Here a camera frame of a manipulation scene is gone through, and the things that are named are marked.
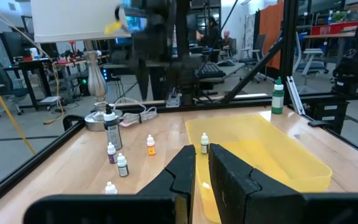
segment green bottle cap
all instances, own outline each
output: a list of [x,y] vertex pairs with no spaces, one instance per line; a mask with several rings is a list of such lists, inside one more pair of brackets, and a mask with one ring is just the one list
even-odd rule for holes
[[276,85],[282,85],[282,83],[281,83],[281,77],[279,77],[279,78],[277,79]]

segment bottle cap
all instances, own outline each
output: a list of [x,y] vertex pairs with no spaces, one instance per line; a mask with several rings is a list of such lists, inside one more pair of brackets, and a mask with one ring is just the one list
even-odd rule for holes
[[154,146],[154,144],[155,144],[154,138],[152,137],[151,134],[149,134],[147,138],[147,146]]
[[106,112],[103,114],[103,118],[105,121],[112,121],[116,119],[116,114],[111,111],[111,106],[109,104],[106,105]]
[[110,181],[107,182],[107,186],[105,190],[106,190],[106,194],[117,194],[116,186],[112,184]]
[[209,139],[208,139],[208,136],[206,135],[206,133],[203,133],[203,135],[201,137],[201,143],[202,144],[208,144],[209,143]]
[[274,90],[284,90],[284,85],[281,82],[281,77],[277,79],[276,84],[274,84]]
[[118,154],[118,157],[117,157],[117,165],[119,167],[123,167],[123,166],[126,166],[127,165],[127,160],[125,159],[125,156],[122,155],[122,153],[119,153]]
[[109,145],[107,146],[107,153],[109,155],[114,155],[116,153],[116,148],[113,144],[111,144],[111,142],[109,142]]

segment translucent yellow tray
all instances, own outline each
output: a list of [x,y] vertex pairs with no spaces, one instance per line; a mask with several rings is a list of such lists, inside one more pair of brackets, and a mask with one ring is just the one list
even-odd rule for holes
[[210,143],[222,145],[251,166],[299,192],[322,192],[329,186],[331,169],[258,114],[194,119],[186,122],[186,129],[196,148],[196,171],[204,213],[212,222],[220,222],[220,218],[209,179],[208,155],[202,154],[200,149],[203,133],[207,133]]

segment keyboard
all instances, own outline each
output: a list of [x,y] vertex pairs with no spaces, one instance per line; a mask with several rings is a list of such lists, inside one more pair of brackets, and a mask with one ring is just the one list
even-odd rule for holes
[[202,78],[221,78],[224,77],[226,74],[219,69],[219,67],[212,62],[207,62],[207,64],[204,66],[204,69],[200,72],[200,74],[198,75],[199,79]]

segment green bottle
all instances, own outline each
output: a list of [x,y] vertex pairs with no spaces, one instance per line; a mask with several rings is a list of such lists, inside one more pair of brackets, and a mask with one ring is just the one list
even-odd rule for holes
[[281,78],[277,79],[274,85],[273,98],[272,98],[272,113],[282,114],[284,105],[284,85],[281,83]]

